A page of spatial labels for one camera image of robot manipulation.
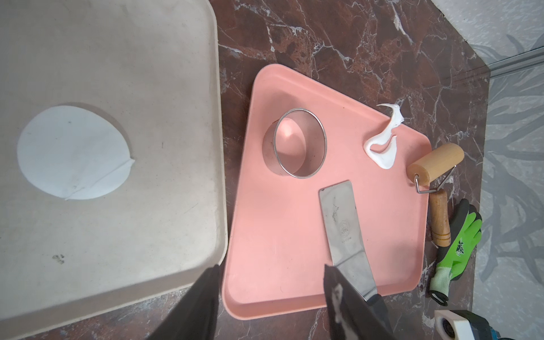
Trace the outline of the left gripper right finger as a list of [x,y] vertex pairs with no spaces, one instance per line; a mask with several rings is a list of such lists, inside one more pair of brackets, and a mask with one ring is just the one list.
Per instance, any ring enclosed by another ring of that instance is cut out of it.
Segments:
[[382,296],[364,300],[334,266],[324,267],[324,294],[332,339],[394,339]]

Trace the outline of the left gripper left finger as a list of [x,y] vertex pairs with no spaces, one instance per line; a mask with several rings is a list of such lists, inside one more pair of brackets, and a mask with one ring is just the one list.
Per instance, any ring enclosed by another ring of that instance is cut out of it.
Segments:
[[206,269],[149,339],[209,340],[215,338],[220,292],[220,267]]

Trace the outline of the white dough piece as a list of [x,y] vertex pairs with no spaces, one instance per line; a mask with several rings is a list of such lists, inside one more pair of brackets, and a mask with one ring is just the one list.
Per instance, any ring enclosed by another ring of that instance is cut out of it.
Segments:
[[69,105],[34,117],[16,151],[24,177],[65,201],[110,194],[125,183],[135,163],[117,127],[90,110]]

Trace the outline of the white dough scrap strip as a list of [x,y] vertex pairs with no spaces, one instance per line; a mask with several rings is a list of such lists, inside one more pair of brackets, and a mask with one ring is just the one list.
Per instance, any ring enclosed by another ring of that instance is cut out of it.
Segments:
[[400,127],[404,122],[404,116],[397,104],[381,103],[378,106],[385,106],[392,110],[392,116],[384,130],[369,138],[364,143],[364,152],[381,169],[391,169],[395,164],[398,151],[397,136],[393,130]]

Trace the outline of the metal ring cutter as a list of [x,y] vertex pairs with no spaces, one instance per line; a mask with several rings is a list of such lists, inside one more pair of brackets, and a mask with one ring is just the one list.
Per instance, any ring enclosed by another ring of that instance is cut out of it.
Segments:
[[266,131],[262,155],[274,174],[297,179],[313,177],[327,156],[327,134],[321,120],[307,109],[285,112]]

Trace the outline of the wooden dough roller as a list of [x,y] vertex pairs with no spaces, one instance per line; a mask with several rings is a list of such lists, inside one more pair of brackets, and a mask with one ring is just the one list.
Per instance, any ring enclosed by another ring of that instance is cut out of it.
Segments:
[[407,168],[408,178],[415,185],[418,194],[428,195],[429,225],[433,242],[438,247],[448,247],[452,242],[449,199],[443,187],[464,156],[459,145],[444,144]]

